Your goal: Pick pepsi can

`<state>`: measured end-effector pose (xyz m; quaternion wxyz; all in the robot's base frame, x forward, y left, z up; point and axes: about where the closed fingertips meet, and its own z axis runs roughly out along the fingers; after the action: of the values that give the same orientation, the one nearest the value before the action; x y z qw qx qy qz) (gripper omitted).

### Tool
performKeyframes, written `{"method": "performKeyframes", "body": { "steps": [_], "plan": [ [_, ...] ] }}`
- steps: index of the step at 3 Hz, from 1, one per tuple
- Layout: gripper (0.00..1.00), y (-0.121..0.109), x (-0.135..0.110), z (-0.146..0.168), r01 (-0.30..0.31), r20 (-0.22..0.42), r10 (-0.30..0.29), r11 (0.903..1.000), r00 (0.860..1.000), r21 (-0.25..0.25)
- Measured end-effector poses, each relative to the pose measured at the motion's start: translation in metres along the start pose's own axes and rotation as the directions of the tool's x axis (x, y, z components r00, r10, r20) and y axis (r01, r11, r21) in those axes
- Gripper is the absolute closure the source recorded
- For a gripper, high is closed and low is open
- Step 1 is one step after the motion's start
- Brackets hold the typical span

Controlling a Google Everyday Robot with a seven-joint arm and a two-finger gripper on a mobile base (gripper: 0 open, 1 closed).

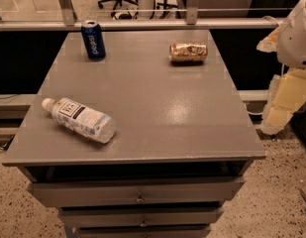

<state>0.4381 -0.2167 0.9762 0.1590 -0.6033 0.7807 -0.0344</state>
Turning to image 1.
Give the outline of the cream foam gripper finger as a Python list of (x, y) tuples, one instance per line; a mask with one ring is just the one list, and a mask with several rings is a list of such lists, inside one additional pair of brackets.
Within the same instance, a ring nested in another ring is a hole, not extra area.
[(264, 53), (276, 52), (279, 30), (279, 27), (274, 29), (268, 36), (257, 44), (256, 49)]
[(305, 103), (306, 69), (291, 67), (285, 75), (275, 75), (269, 85), (260, 130), (267, 135), (277, 134)]

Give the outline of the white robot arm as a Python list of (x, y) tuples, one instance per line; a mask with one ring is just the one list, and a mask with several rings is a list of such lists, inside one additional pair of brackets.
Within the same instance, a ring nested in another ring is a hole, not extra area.
[(278, 61), (288, 66), (288, 72), (275, 75), (270, 82), (262, 112), (260, 130), (274, 135), (306, 103), (306, 0), (300, 0), (256, 48), (265, 53), (276, 52)]

